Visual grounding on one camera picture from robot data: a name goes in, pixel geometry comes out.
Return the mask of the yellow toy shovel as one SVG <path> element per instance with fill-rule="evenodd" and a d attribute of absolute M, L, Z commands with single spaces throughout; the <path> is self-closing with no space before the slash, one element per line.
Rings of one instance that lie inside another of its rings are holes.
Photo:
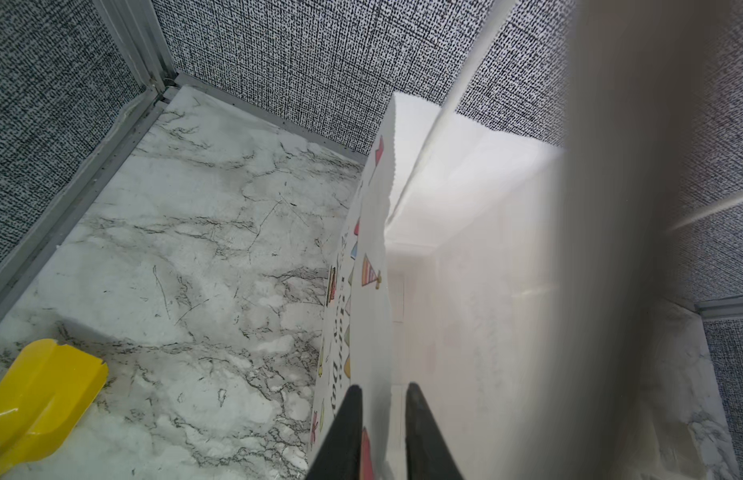
<path fill-rule="evenodd" d="M 71 345 L 25 346 L 0 382 L 0 477 L 57 452 L 108 374 L 104 360 Z"/>

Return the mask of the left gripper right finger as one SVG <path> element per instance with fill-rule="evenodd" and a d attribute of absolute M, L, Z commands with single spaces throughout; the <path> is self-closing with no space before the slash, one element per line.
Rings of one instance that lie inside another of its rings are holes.
<path fill-rule="evenodd" d="M 411 382 L 405 397 L 405 453 L 409 480 L 463 480 L 421 388 Z"/>

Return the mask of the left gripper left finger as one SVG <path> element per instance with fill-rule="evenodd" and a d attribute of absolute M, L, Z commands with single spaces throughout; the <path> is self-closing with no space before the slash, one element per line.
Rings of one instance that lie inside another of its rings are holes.
<path fill-rule="evenodd" d="M 359 479 L 361 436 L 362 390 L 353 385 L 347 389 L 337 416 L 304 479 Z"/>

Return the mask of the white paper bag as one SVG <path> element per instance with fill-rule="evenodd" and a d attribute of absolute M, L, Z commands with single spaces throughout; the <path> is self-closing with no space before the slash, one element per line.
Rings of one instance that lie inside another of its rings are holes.
<path fill-rule="evenodd" d="M 306 474 L 350 386 L 409 479 L 743 479 L 743 1 L 493 1 L 391 96 L 329 271 Z"/>

